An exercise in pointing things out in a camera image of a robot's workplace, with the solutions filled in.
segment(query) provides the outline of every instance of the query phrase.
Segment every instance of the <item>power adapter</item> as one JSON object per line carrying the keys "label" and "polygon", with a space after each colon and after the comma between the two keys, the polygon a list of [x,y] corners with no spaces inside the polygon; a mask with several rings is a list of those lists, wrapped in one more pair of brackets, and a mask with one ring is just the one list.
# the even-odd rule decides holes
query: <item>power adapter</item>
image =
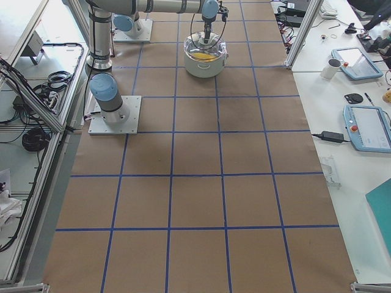
{"label": "power adapter", "polygon": [[331,131],[322,131],[321,134],[312,134],[312,136],[319,137],[321,140],[326,140],[328,142],[350,142],[349,140],[345,140],[342,133],[331,132]]}

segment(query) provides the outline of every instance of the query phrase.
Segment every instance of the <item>white desk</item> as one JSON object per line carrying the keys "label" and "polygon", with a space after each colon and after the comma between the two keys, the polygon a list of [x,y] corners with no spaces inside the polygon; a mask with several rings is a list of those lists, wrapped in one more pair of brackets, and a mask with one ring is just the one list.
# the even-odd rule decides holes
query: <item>white desk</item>
{"label": "white desk", "polygon": [[[367,92],[376,106],[391,114],[383,102],[384,79],[371,83],[350,81],[337,73],[325,81],[319,73],[294,73],[296,85],[312,133],[323,130],[347,132],[342,110],[347,93]],[[365,99],[362,105],[371,106]],[[342,186],[330,187],[334,208],[351,263],[360,283],[391,283],[391,259],[373,218],[365,194],[391,178],[391,154],[356,151],[350,143],[341,145],[314,138],[319,157],[332,156]]]}
{"label": "white desk", "polygon": [[28,36],[37,26],[48,0],[2,1],[0,9],[0,56],[9,64],[21,54]]}
{"label": "white desk", "polygon": [[[346,0],[329,0],[338,9],[338,19],[362,27]],[[313,26],[322,19],[317,16]],[[320,71],[331,56],[332,49],[361,47],[355,34],[346,35],[346,26],[337,20],[327,20],[311,28],[305,46],[293,65],[294,79],[303,103],[312,133],[323,130],[348,135],[342,110],[347,104],[344,95],[359,93],[364,97],[361,105],[370,106],[364,93],[368,93],[375,106],[391,114],[391,104],[383,102],[382,95],[389,87],[384,77],[355,82],[338,72],[331,81],[320,77]],[[322,42],[321,34],[327,35]],[[372,60],[382,60],[377,53]],[[383,71],[384,62],[377,63]],[[319,157],[332,156],[340,177],[341,188],[329,187],[334,209],[345,240],[354,273],[359,283],[391,283],[391,258],[365,194],[391,178],[391,154],[356,151],[350,143],[336,144],[314,138]]]}
{"label": "white desk", "polygon": [[[355,27],[362,28],[360,21],[354,14],[352,8],[346,0],[329,0],[330,4],[338,10],[338,19],[343,23],[354,23]],[[313,23],[313,26],[319,24],[323,19],[318,15]],[[311,28],[305,45],[301,49],[298,58],[296,59],[292,71],[293,72],[316,72],[322,71],[326,66],[327,61],[331,58],[333,49],[362,47],[356,34],[345,34],[347,26],[337,20],[323,21],[319,26]],[[322,41],[321,35],[327,35],[327,39]],[[372,60],[382,60],[378,53],[369,54]],[[382,71],[387,71],[387,65],[384,62],[377,63],[376,66]]]}

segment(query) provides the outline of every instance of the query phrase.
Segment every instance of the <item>screen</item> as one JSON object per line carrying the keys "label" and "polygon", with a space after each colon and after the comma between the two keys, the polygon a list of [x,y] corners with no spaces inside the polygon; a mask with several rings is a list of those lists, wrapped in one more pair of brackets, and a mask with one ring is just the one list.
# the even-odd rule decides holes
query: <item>screen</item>
{"label": "screen", "polygon": [[362,144],[367,148],[391,148],[390,137],[378,109],[353,107]]}
{"label": "screen", "polygon": [[349,69],[356,76],[370,76],[378,73],[368,59],[357,48],[338,50],[341,58],[349,63]]}

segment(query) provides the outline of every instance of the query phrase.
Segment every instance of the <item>yellow object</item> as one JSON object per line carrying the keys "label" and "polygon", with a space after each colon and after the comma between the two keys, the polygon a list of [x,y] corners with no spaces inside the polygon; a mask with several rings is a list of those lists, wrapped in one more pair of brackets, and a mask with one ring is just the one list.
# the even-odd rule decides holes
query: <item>yellow object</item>
{"label": "yellow object", "polygon": [[210,55],[210,54],[206,54],[206,53],[200,53],[200,52],[192,53],[190,55],[192,57],[194,57],[195,59],[198,59],[198,60],[201,60],[201,61],[204,61],[204,62],[211,62],[211,61],[217,59],[216,56],[213,56],[213,55]]}
{"label": "yellow object", "polygon": [[383,95],[383,101],[386,103],[391,103],[391,90],[386,91],[386,93]]}

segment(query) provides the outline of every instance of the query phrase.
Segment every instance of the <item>white mounting plate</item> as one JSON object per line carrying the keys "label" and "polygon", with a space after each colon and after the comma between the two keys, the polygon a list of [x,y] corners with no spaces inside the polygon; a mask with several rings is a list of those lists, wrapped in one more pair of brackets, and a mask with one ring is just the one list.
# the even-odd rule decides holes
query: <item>white mounting plate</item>
{"label": "white mounting plate", "polygon": [[126,35],[126,33],[115,30],[113,41],[118,43],[141,43],[141,42],[150,42],[152,34],[152,24],[153,20],[138,20],[142,22],[144,30],[136,38]]}
{"label": "white mounting plate", "polygon": [[[137,134],[141,96],[122,96],[122,100],[130,109],[129,118],[123,123],[109,124],[101,116],[92,117],[89,134]],[[100,111],[98,103],[94,111]]]}

